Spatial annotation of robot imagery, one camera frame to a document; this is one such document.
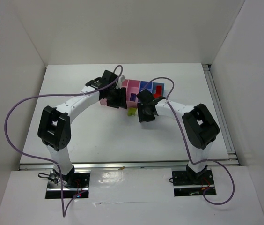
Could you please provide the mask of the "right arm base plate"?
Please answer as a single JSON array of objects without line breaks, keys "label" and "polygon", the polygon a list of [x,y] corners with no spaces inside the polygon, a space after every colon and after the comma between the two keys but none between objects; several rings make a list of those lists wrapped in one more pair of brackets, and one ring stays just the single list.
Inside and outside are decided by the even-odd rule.
[{"label": "right arm base plate", "polygon": [[172,171],[172,177],[169,182],[173,184],[174,197],[181,196],[199,196],[216,195],[213,174],[211,170],[207,170],[202,176],[196,180],[192,180],[186,170]]}]

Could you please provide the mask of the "small red lego brick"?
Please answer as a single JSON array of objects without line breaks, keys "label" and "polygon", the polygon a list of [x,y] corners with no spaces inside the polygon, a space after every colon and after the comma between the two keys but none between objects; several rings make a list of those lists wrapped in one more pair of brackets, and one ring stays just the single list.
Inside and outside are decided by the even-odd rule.
[{"label": "small red lego brick", "polygon": [[162,86],[157,85],[157,86],[156,86],[156,92],[155,92],[155,93],[162,94]]}]

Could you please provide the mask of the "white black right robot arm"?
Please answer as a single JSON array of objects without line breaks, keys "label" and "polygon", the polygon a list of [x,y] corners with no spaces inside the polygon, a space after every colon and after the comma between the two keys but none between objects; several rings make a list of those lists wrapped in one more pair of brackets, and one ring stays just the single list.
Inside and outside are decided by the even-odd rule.
[{"label": "white black right robot arm", "polygon": [[212,143],[220,132],[219,126],[205,104],[189,106],[170,101],[157,89],[123,87],[118,90],[126,97],[107,97],[110,107],[136,108],[139,122],[154,121],[157,116],[173,118],[182,134],[189,162],[186,166],[188,180],[203,178]]}]

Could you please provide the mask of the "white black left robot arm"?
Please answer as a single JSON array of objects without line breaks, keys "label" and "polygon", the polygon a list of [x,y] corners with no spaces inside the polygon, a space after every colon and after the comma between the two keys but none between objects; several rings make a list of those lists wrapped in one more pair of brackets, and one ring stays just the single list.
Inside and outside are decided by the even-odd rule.
[{"label": "white black left robot arm", "polygon": [[90,80],[82,90],[58,106],[46,106],[41,115],[37,135],[47,147],[54,162],[53,173],[62,184],[70,185],[75,173],[68,144],[71,140],[71,123],[91,105],[102,99],[107,106],[127,108],[126,87],[123,75],[105,70],[101,77]]}]

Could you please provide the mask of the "red rounded lego brick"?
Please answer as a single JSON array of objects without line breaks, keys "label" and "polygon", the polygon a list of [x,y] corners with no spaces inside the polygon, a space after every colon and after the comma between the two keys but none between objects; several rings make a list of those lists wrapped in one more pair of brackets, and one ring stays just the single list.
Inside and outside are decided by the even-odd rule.
[{"label": "red rounded lego brick", "polygon": [[164,96],[162,94],[159,94],[159,93],[154,93],[153,94],[153,97],[154,98],[161,98],[161,99],[164,99]]}]

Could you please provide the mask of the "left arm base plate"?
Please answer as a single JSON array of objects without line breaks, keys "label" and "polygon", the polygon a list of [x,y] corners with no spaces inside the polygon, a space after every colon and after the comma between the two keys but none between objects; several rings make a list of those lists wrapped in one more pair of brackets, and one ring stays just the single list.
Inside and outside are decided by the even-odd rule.
[{"label": "left arm base plate", "polygon": [[39,173],[38,177],[41,179],[47,179],[47,188],[45,199],[60,199],[61,198],[61,186],[63,187],[63,193],[65,199],[71,199],[75,195],[78,199],[89,197],[89,172],[78,172],[73,175],[69,182],[64,181],[61,184],[60,179],[53,173]]}]

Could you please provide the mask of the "dark blue lego plate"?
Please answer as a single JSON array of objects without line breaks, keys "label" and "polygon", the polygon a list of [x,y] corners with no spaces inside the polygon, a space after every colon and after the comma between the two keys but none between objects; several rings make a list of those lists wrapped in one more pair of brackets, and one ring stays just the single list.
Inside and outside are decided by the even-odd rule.
[{"label": "dark blue lego plate", "polygon": [[132,94],[130,95],[130,101],[131,101],[131,102],[136,102],[136,94],[135,94],[135,93],[132,93]]}]

